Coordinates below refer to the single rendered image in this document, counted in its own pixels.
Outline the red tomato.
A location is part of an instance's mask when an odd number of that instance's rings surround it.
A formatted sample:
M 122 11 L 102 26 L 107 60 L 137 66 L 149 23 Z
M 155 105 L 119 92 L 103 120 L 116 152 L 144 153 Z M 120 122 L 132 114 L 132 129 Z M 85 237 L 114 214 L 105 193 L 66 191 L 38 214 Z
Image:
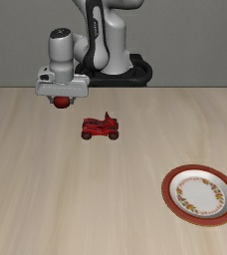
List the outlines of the red tomato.
M 70 105 L 70 99 L 68 97 L 54 97 L 54 106 L 57 109 L 65 109 Z

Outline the red-rimmed white plate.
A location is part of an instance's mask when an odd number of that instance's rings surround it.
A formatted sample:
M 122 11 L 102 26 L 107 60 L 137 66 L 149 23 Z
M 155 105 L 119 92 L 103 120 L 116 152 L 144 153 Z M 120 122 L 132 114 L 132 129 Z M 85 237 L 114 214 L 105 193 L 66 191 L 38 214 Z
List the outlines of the red-rimmed white plate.
M 167 207 L 181 219 L 201 226 L 227 223 L 227 175 L 205 165 L 170 170 L 161 183 Z

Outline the red toy car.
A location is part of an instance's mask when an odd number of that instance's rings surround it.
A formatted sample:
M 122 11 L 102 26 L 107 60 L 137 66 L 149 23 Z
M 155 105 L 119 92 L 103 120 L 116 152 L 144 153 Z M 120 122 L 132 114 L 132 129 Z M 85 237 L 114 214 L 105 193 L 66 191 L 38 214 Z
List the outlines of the red toy car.
M 118 139 L 118 121 L 105 113 L 105 118 L 101 120 L 86 118 L 82 125 L 81 137 L 85 140 L 91 139 L 93 136 L 107 136 L 111 140 Z

